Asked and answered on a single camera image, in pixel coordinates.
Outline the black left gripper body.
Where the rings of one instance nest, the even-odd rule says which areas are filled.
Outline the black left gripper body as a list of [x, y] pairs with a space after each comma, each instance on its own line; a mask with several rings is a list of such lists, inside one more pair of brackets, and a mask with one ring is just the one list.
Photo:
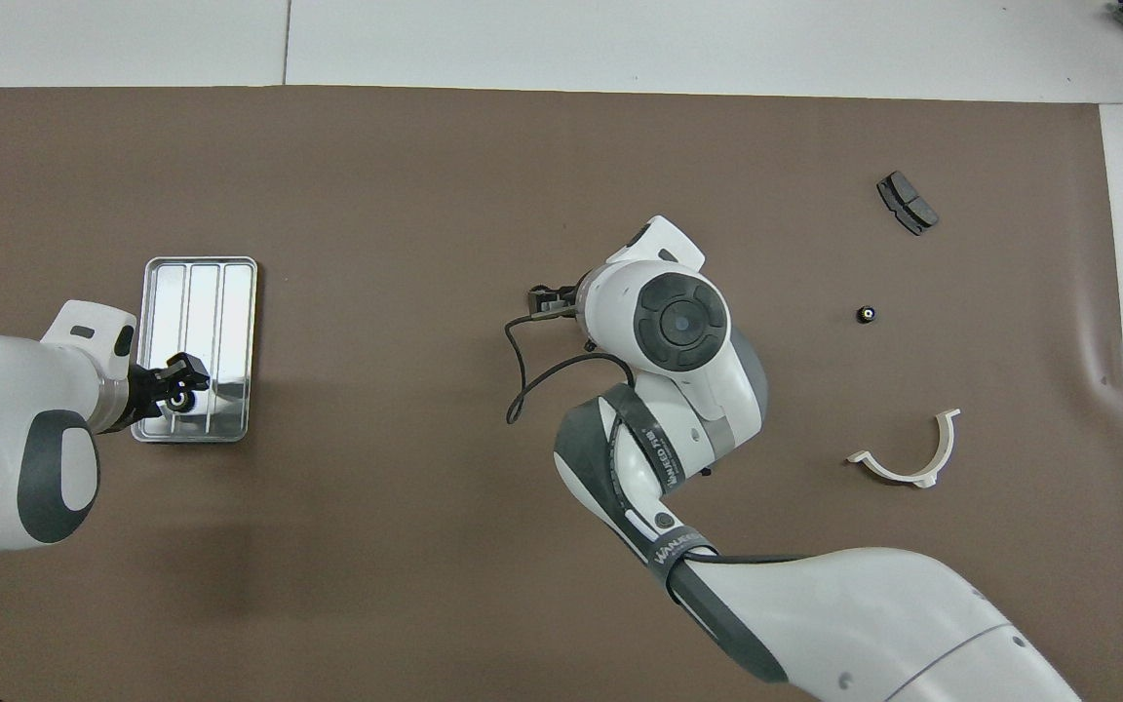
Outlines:
[[122, 412], [122, 427], [161, 417], [159, 404], [168, 399], [168, 382], [162, 379], [162, 370], [130, 366], [128, 382], [129, 396]]

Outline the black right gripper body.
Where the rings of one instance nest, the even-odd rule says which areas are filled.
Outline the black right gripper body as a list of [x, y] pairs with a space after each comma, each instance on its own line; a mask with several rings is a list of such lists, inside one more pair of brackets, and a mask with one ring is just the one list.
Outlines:
[[529, 290], [530, 319], [557, 319], [578, 316], [578, 285], [549, 288], [536, 285]]

